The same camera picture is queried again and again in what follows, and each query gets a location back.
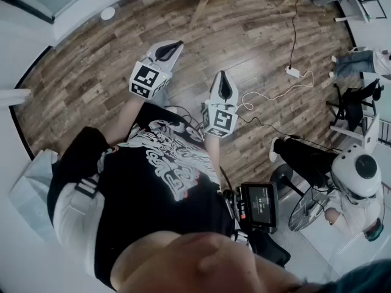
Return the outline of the black printed t-shirt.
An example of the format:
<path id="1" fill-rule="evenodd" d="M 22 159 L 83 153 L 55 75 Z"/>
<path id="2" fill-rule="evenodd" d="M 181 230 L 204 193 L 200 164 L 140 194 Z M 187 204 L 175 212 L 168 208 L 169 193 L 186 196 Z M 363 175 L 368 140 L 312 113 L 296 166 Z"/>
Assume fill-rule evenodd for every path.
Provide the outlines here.
<path id="1" fill-rule="evenodd" d="M 64 250 L 106 286 L 122 251 L 142 237 L 231 236 L 235 226 L 198 133 L 150 103 L 117 145 L 96 128 L 76 136 L 54 172 L 47 208 Z"/>

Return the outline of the person's left forearm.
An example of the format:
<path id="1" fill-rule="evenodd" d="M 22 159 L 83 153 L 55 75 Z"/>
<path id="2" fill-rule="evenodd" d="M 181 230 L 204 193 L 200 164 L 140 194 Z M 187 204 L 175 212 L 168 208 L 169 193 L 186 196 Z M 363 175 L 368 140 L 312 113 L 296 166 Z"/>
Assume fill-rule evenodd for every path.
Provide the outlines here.
<path id="1" fill-rule="evenodd" d="M 128 135 L 144 102 L 145 100 L 138 96 L 132 95 L 129 98 L 121 111 L 113 119 L 110 127 L 108 127 L 105 137 L 109 144 L 117 144 Z"/>

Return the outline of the black waist monitor rig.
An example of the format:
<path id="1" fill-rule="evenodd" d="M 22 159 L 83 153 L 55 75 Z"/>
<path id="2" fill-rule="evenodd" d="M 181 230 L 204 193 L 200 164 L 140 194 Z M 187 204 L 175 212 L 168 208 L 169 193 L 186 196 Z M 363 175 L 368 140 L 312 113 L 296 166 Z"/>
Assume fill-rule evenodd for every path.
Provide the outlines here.
<path id="1" fill-rule="evenodd" d="M 234 190 L 224 190 L 223 196 L 233 218 L 245 233 L 259 230 L 273 234 L 277 231 L 278 194 L 275 183 L 242 183 Z"/>

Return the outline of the white metal desk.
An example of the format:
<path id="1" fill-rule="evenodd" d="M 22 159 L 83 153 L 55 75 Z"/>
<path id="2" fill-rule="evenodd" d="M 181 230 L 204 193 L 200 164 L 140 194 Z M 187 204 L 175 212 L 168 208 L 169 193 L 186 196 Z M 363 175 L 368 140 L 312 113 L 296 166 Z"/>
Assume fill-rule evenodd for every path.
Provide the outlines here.
<path id="1" fill-rule="evenodd" d="M 349 20 L 370 23 L 388 18 L 380 0 L 337 0 L 340 17 L 334 18 L 336 23 Z"/>

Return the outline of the white harness vest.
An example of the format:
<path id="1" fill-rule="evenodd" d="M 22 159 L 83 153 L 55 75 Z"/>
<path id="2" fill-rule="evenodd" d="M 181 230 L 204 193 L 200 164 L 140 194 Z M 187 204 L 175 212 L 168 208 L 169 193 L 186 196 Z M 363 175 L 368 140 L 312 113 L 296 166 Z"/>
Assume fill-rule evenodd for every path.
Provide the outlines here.
<path id="1" fill-rule="evenodd" d="M 253 291 L 260 283 L 252 251 L 231 240 L 217 176 L 198 170 L 70 181 L 53 227 L 86 272 L 117 292 Z"/>

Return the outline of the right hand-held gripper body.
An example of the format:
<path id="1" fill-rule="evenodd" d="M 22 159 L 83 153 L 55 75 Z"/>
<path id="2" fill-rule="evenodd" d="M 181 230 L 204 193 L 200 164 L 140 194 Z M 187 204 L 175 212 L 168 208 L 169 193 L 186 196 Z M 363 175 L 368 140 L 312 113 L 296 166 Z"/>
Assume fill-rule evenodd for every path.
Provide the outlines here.
<path id="1" fill-rule="evenodd" d="M 206 100 L 202 103 L 203 132 L 219 138 L 229 136 L 238 119 L 238 107 L 227 103 Z"/>

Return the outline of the person's right forearm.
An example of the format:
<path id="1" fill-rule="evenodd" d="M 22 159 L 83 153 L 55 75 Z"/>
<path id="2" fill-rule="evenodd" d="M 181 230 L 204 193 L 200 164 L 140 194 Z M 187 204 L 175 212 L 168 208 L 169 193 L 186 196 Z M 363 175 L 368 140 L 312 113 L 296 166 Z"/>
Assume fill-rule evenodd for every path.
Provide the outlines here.
<path id="1" fill-rule="evenodd" d="M 220 138 L 205 134 L 204 144 L 216 173 L 220 172 Z"/>

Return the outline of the black office chair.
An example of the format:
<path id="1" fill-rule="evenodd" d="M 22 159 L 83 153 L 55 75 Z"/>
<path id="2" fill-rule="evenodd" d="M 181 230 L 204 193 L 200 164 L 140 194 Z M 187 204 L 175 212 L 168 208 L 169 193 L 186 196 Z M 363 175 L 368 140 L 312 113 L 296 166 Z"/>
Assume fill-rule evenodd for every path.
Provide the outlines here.
<path id="1" fill-rule="evenodd" d="M 334 83 L 334 88 L 337 89 L 338 104 L 326 101 L 327 106 L 337 108 L 337 113 L 334 115 L 335 120 L 331 122 L 331 126 L 335 126 L 339 120 L 346 120 L 348 129 L 354 131 L 358 126 L 362 128 L 362 120 L 364 117 L 363 107 L 368 106 L 373 109 L 376 115 L 375 101 L 381 97 L 384 86 L 379 83 L 380 79 L 376 78 L 365 88 L 347 88 L 344 94 L 341 94 L 339 86 Z"/>

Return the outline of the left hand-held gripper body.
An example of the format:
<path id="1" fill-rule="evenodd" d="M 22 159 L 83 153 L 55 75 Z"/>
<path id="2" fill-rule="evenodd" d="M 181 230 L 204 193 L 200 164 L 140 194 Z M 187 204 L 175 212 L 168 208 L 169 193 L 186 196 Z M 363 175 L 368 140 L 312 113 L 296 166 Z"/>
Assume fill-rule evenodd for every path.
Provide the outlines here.
<path id="1" fill-rule="evenodd" d="M 171 69 L 165 62 L 143 56 L 133 68 L 129 91 L 144 99 L 154 98 L 172 78 Z"/>

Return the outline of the round dark side table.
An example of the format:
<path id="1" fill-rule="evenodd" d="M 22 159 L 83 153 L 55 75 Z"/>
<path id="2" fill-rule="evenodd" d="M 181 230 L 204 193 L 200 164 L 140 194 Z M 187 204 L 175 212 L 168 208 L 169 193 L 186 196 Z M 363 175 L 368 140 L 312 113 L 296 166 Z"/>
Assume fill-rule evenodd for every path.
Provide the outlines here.
<path id="1" fill-rule="evenodd" d="M 289 229 L 300 231 L 326 210 L 329 197 L 312 187 L 303 192 L 291 182 L 292 177 L 292 168 L 282 164 L 273 171 L 270 180 L 277 184 L 279 206 L 288 218 Z"/>

